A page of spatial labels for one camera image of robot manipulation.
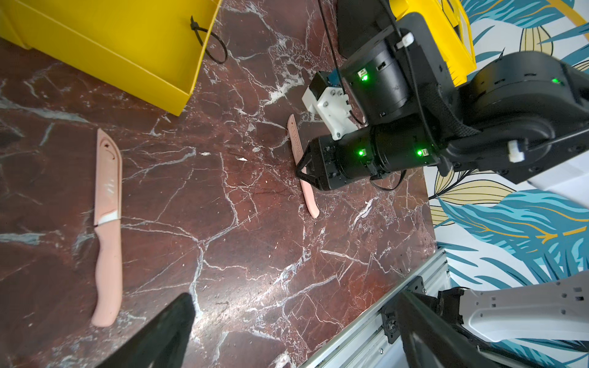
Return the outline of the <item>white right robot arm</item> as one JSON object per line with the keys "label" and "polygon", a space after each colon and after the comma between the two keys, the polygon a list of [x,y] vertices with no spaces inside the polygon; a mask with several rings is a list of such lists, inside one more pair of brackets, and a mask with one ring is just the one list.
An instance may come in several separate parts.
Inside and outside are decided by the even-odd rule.
{"label": "white right robot arm", "polygon": [[457,87],[422,15],[374,35],[341,76],[368,124],[308,144],[296,174],[318,190],[419,167],[491,170],[520,183],[588,150],[585,73],[516,52]]}

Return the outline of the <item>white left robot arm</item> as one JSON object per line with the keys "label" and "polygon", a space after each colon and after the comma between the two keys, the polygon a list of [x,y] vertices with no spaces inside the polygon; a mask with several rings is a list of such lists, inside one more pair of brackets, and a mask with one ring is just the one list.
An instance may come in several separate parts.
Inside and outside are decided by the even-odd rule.
{"label": "white left robot arm", "polygon": [[498,291],[426,294],[415,278],[308,360],[309,367],[531,367],[513,339],[588,339],[588,274]]}

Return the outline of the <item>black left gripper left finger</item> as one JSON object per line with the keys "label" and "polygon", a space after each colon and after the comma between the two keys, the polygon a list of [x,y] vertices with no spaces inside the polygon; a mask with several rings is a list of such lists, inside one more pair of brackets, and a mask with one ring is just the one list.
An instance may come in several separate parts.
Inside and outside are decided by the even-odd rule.
{"label": "black left gripper left finger", "polygon": [[181,367],[196,311],[182,293],[100,367]]}

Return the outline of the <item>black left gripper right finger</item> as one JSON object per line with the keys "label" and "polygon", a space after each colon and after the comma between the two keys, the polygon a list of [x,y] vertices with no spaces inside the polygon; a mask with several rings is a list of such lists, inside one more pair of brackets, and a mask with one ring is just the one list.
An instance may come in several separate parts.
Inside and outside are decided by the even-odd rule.
{"label": "black left gripper right finger", "polygon": [[397,324],[410,367],[495,367],[410,291],[397,299]]}

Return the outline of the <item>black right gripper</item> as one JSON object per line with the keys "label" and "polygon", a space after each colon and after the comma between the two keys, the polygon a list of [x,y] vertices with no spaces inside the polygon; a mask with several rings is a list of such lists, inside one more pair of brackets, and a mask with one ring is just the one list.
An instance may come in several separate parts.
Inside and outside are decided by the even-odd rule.
{"label": "black right gripper", "polygon": [[441,162],[420,124],[379,124],[339,140],[330,135],[314,138],[298,161],[295,174],[318,190],[331,191],[360,179],[383,179],[397,171]]}

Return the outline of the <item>yellow bottom drawer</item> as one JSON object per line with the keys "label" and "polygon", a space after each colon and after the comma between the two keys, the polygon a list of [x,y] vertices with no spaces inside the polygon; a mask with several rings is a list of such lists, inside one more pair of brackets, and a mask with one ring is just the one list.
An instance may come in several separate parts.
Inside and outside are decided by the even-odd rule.
{"label": "yellow bottom drawer", "polygon": [[219,1],[3,1],[1,37],[181,115]]}

